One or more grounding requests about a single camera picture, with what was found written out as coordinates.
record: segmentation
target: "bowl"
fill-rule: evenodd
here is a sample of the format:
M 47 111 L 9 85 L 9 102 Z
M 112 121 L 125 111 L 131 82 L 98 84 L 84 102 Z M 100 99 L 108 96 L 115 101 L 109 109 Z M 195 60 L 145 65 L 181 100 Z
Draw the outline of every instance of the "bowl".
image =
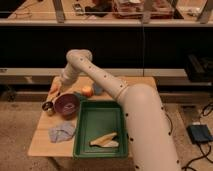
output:
M 80 101 L 74 94 L 63 94 L 54 103 L 55 112 L 62 115 L 65 119 L 71 119 L 79 109 Z

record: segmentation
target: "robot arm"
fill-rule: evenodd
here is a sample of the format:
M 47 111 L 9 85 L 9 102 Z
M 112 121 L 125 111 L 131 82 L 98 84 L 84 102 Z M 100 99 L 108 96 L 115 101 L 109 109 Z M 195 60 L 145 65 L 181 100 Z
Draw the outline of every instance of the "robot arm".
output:
M 158 92 L 151 86 L 128 86 L 90 62 L 88 50 L 67 53 L 61 74 L 62 87 L 72 85 L 83 71 L 123 108 L 135 169 L 140 171 L 180 171 L 175 145 Z

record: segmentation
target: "green plastic tray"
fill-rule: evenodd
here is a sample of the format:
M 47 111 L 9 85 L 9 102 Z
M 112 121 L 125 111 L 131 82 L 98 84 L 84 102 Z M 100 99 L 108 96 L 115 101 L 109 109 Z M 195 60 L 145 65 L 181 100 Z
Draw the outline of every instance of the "green plastic tray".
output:
M 89 142 L 117 132 L 118 147 L 90 146 Z M 75 158 L 126 157 L 127 133 L 121 107 L 115 101 L 83 101 L 80 105 L 73 156 Z

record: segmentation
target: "gray cloth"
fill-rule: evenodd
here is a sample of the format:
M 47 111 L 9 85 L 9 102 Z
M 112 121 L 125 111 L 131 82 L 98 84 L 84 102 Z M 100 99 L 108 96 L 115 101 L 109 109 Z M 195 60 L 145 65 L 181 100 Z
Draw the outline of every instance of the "gray cloth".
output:
M 50 141 L 53 143 L 70 140 L 74 134 L 75 127 L 69 121 L 49 129 Z

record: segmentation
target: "metal frame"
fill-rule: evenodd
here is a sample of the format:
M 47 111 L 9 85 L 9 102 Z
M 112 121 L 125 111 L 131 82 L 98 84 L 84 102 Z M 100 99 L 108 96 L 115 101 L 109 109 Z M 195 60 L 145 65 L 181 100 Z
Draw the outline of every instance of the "metal frame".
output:
M 213 1 L 212 0 L 207 0 L 202 12 L 200 13 L 200 15 L 197 18 L 197 20 L 201 24 L 208 23 L 209 19 L 211 17 L 211 14 L 212 14 L 212 9 L 213 9 Z

